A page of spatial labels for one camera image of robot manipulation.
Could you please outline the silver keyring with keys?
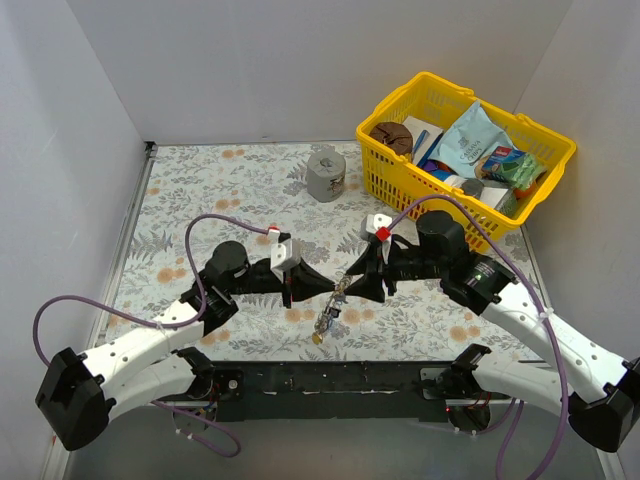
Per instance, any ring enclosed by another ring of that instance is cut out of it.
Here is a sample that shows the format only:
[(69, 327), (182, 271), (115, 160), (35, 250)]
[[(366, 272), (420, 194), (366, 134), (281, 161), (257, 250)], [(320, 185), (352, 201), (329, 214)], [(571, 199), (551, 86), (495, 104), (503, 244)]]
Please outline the silver keyring with keys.
[(341, 306), (346, 302), (345, 290), (350, 286), (351, 282), (351, 275), (343, 275), (329, 296), (325, 306), (320, 311), (311, 336), (314, 345), (323, 343), (325, 334), (330, 329), (333, 321), (339, 317)]

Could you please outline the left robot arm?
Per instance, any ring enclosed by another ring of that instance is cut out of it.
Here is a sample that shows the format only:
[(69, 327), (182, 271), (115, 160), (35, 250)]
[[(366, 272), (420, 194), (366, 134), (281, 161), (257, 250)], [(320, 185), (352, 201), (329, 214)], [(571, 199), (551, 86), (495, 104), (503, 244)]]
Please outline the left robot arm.
[(269, 257), (255, 263), (242, 244), (223, 242), (198, 278), (152, 326), (82, 353), (66, 348), (53, 356), (35, 403), (66, 450), (85, 447), (112, 420), (154, 400), (205, 398), (215, 369), (192, 344), (237, 313), (234, 296), (279, 293), (290, 307), (334, 288), (301, 258), (292, 239), (272, 245)]

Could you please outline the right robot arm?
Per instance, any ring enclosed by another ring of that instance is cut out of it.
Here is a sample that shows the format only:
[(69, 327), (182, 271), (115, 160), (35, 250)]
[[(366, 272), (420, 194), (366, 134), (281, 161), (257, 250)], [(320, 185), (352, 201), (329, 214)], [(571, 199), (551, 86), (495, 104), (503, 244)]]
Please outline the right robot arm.
[(502, 361), (487, 346), (467, 347), (430, 389), (475, 397), (501, 393), (556, 415), (591, 446), (615, 453), (639, 419), (639, 362), (589, 340), (559, 316), (538, 307), (512, 269), (469, 248), (463, 228), (444, 211), (416, 222), (418, 244), (391, 232), (391, 217), (370, 214), (360, 236), (368, 246), (349, 268), (357, 281), (345, 293), (382, 303), (400, 281), (437, 279), (453, 302), (501, 327), (546, 362)]

